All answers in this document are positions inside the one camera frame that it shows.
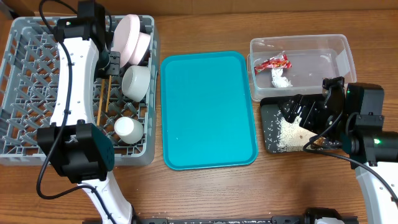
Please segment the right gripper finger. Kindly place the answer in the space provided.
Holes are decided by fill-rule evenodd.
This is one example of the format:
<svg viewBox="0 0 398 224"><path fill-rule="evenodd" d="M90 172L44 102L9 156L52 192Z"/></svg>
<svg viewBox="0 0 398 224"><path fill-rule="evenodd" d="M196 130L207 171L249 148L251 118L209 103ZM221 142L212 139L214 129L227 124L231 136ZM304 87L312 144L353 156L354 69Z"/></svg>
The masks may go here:
<svg viewBox="0 0 398 224"><path fill-rule="evenodd" d="M294 95L287 96L278 101L277 105L280 109L294 109L298 106L307 106L316 101L324 100L324 96L322 94L314 94L314 95Z"/></svg>
<svg viewBox="0 0 398 224"><path fill-rule="evenodd" d="M306 106L300 104L278 104L282 116L288 123L293 123L296 118L302 118Z"/></svg>

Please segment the wooden chopstick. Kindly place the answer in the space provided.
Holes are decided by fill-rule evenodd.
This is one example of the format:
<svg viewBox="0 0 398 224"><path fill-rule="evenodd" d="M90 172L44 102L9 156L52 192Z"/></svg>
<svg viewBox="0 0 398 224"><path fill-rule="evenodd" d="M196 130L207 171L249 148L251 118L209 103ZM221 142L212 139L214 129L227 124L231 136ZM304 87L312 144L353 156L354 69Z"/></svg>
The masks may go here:
<svg viewBox="0 0 398 224"><path fill-rule="evenodd" d="M105 108L105 112L106 113L109 110L109 99L110 99L110 96L111 96L111 85L112 85L112 76L109 76L108 89L107 89L107 98L106 98L106 108Z"/></svg>
<svg viewBox="0 0 398 224"><path fill-rule="evenodd" d="M103 107L103 96L104 96L104 85L105 85L105 79L102 79L101 89L100 89L100 94L99 94L98 114L97 114L97 119L96 119L97 126L100 125L100 120L101 120L101 113L102 113L102 107Z"/></svg>

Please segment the rice grains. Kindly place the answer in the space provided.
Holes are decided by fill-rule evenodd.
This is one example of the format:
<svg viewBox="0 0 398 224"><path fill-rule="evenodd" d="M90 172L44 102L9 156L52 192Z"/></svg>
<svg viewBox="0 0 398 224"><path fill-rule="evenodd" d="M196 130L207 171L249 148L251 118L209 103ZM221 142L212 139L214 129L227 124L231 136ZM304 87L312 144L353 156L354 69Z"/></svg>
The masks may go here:
<svg viewBox="0 0 398 224"><path fill-rule="evenodd" d="M277 105L263 105L261 118L266 150L271 154L301 151L304 145L299 144L299 136L315 135L299 126L301 118L288 123Z"/></svg>

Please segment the dark food scrap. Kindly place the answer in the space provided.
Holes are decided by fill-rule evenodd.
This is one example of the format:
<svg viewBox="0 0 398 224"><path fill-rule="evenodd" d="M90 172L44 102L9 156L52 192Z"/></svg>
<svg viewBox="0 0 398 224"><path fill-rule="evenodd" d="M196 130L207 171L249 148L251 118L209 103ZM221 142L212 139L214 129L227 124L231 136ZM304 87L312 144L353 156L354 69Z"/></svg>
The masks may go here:
<svg viewBox="0 0 398 224"><path fill-rule="evenodd" d="M304 135L300 135L299 139L300 139L300 145L304 145L306 143L308 143L309 141L311 141L313 138L315 137L315 135L308 135L308 136L304 136ZM322 145L324 142L325 138L324 137L320 137L316 140L314 140L313 144L314 145Z"/></svg>

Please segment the white tissue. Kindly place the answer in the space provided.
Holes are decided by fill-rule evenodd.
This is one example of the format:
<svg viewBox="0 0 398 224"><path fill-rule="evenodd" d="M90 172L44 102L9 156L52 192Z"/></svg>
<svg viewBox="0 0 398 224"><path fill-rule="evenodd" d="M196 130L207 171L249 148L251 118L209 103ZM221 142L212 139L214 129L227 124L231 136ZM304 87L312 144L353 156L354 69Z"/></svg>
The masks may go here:
<svg viewBox="0 0 398 224"><path fill-rule="evenodd" d="M271 69L271 77L272 77L271 83L273 84L274 87L276 88L292 87L291 82L286 77L282 76L283 72L284 71L282 68Z"/></svg>

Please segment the grey round bowl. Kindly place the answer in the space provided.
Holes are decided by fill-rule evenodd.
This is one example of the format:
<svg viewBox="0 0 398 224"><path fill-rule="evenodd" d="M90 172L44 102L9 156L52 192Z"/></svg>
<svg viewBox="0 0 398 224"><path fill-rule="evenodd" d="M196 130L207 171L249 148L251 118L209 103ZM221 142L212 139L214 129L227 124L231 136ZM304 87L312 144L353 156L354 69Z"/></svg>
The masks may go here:
<svg viewBox="0 0 398 224"><path fill-rule="evenodd" d="M148 67L132 65L124 73L122 93L133 101L141 101L149 88L150 69Z"/></svg>

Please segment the red snack wrapper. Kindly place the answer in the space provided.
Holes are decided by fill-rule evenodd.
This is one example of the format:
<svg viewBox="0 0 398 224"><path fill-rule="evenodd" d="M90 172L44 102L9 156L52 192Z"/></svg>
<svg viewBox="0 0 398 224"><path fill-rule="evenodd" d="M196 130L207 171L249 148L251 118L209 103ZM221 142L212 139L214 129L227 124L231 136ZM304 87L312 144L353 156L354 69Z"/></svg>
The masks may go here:
<svg viewBox="0 0 398 224"><path fill-rule="evenodd" d="M291 68L292 64L290 60L287 58L286 54L280 53L259 65L254 67L254 73L257 75L261 73L263 70L267 68Z"/></svg>

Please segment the large white plate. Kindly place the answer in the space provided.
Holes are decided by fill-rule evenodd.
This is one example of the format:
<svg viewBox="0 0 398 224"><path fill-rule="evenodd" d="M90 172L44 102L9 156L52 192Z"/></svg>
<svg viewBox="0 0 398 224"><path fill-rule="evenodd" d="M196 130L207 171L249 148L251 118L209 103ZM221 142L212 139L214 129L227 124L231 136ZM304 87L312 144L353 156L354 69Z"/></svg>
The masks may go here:
<svg viewBox="0 0 398 224"><path fill-rule="evenodd" d="M140 32L139 16L128 14L118 23L113 37L112 51L120 53L120 67L128 63L134 49Z"/></svg>

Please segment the small pink bowl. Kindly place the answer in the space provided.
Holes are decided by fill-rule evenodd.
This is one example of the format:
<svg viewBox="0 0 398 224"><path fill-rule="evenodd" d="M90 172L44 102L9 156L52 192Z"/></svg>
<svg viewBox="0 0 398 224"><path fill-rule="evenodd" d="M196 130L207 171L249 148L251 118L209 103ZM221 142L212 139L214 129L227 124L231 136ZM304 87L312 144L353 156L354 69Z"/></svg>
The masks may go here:
<svg viewBox="0 0 398 224"><path fill-rule="evenodd" d="M146 53L149 49L149 44L150 44L150 35L140 32L136 47L133 50L133 53L128 62L131 65L139 65L146 56Z"/></svg>

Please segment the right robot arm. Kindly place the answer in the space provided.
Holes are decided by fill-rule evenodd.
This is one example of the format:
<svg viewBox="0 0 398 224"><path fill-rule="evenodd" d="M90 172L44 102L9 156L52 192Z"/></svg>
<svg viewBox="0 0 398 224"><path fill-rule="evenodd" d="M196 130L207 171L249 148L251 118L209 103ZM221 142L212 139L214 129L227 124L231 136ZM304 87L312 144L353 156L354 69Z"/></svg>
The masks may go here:
<svg viewBox="0 0 398 224"><path fill-rule="evenodd" d="M369 223L397 223L397 133L384 131L382 86L323 80L322 94L277 102L284 119L314 136L303 150L350 163L364 197Z"/></svg>

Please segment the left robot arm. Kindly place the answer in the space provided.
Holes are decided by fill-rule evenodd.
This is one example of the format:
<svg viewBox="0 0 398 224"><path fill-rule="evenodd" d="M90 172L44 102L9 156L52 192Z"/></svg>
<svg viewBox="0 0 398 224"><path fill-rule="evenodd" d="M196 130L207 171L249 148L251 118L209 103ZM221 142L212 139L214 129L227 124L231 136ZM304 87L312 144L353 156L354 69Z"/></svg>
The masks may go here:
<svg viewBox="0 0 398 224"><path fill-rule="evenodd" d="M140 223L114 178L114 147L97 127L93 112L96 78L119 72L111 64L119 56L110 50L113 33L105 20L111 16L95 1L80 1L74 13L48 27L57 41L60 68L50 125L37 130L37 144L46 158L36 191L52 200L82 189L103 223ZM43 194L41 183L48 165L74 187L56 195Z"/></svg>

